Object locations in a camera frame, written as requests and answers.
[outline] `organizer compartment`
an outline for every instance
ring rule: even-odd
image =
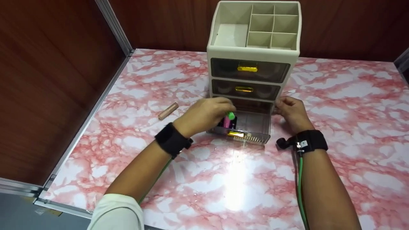
[[[246,47],[269,48],[271,44],[271,33],[249,32]]]
[[[275,5],[270,2],[253,3],[252,14],[274,14]]]
[[[250,20],[251,32],[272,32],[274,24],[274,15],[252,14]]]
[[[277,97],[279,86],[263,85],[248,82],[224,81],[213,79],[212,89],[214,94],[247,97],[274,101]]]
[[[276,33],[297,33],[298,16],[274,15],[274,29]]]
[[[252,4],[221,2],[218,11],[213,45],[245,47]]]
[[[297,2],[276,2],[274,14],[299,15]]]
[[[296,50],[297,35],[287,33],[273,33],[270,48],[278,50]]]

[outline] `drawer handle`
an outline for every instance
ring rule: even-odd
[[[231,136],[231,137],[239,137],[239,138],[244,137],[244,133],[233,132],[233,131],[230,131],[227,135],[228,135],[228,136]]]
[[[251,87],[241,87],[241,86],[237,86],[236,91],[240,91],[240,92],[253,92],[253,88]]]
[[[257,67],[239,66],[238,71],[257,72]]]

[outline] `pink object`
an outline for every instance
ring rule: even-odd
[[[136,50],[41,197],[93,210],[165,125],[156,118],[160,108],[182,101],[187,109],[206,95],[208,80],[206,53]],[[362,228],[409,229],[409,90],[393,63],[300,58],[283,94],[303,99],[324,133]],[[272,117],[265,147],[194,136],[142,203],[145,224],[302,229],[291,154],[275,147],[288,137],[281,120]]]
[[[228,116],[226,116],[225,119],[223,120],[223,127],[227,129],[230,127],[230,119]]]

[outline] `black wrist strap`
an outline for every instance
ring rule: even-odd
[[[295,148],[301,155],[312,152],[316,149],[328,150],[327,142],[324,135],[319,130],[306,130],[297,133],[293,140],[295,141]]]
[[[161,149],[175,159],[183,148],[189,149],[193,143],[191,138],[185,138],[172,123],[167,124],[156,136],[156,142]]]

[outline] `left hand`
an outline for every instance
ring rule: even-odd
[[[174,127],[186,138],[215,127],[227,112],[236,108],[225,97],[200,99],[181,117],[173,122]]]

